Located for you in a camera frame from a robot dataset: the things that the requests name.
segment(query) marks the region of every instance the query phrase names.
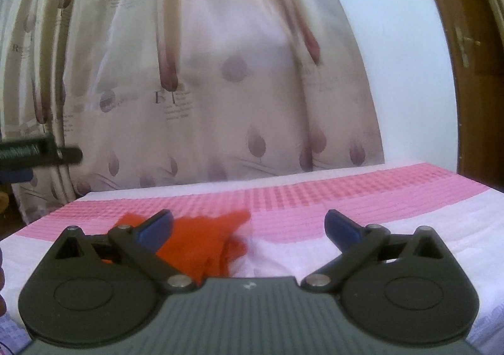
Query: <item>bedsheet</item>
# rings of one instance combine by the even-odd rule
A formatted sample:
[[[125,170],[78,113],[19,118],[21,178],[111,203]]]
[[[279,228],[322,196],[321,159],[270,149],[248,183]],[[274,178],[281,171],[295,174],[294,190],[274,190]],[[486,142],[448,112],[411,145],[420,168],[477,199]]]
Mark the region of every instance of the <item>bedsheet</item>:
[[[71,224],[106,232],[124,213],[175,217],[251,211],[239,230],[249,252],[232,266],[238,277],[294,275],[298,280],[340,252],[324,235],[336,208],[361,225],[395,233],[432,226],[473,282],[480,311],[468,340],[485,355],[504,353],[504,195],[426,163],[338,169],[252,181],[100,192],[57,210],[0,243],[13,319],[23,284],[60,232]]]

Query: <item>white logo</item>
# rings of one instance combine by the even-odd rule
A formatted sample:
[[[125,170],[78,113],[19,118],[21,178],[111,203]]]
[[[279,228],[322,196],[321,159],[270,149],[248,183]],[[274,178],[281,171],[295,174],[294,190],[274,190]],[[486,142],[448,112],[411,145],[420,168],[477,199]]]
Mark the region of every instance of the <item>white logo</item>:
[[[244,288],[246,288],[247,290],[250,291],[251,289],[257,287],[257,284],[255,282],[251,281],[247,284],[244,284],[243,286],[244,286]]]

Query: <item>patterned curtain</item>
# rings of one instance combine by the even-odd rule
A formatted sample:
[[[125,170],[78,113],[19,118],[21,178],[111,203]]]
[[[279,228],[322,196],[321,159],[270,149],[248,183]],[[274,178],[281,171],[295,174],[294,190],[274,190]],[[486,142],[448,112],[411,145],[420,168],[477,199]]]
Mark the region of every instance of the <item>patterned curtain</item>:
[[[15,186],[33,221],[90,191],[384,161],[339,0],[2,0],[1,129],[79,166]]]

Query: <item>white wall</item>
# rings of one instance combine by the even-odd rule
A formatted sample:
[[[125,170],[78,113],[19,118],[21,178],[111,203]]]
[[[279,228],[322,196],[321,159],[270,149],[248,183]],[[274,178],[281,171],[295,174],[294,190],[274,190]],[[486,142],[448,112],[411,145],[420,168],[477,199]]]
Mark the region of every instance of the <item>white wall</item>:
[[[387,162],[455,171],[455,84],[434,0],[340,0],[366,66]]]

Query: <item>metal screw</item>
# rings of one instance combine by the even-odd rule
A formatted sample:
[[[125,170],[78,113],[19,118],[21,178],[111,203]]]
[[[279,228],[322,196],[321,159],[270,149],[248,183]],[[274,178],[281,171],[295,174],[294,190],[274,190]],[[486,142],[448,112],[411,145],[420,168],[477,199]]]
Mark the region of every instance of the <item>metal screw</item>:
[[[331,279],[325,274],[311,274],[306,277],[306,283],[312,287],[325,287],[330,282]]]
[[[174,288],[185,288],[192,284],[191,277],[184,274],[172,275],[168,279],[168,285]]]

